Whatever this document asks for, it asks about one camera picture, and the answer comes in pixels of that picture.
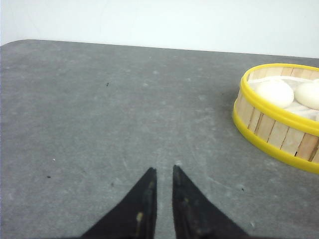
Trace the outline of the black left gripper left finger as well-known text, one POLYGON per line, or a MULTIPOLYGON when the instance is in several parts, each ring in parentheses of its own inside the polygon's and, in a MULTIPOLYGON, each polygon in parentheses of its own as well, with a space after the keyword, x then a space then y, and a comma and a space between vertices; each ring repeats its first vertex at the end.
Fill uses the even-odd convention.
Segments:
POLYGON ((157 220, 157 171, 150 167, 82 239, 153 239, 157 220))

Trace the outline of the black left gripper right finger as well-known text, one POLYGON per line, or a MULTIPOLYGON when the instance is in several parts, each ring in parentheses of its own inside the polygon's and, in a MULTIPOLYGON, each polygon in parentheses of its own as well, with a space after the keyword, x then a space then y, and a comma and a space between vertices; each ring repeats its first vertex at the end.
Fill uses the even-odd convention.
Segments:
POLYGON ((214 206, 177 165, 172 209, 177 239, 243 239, 249 235, 214 206))

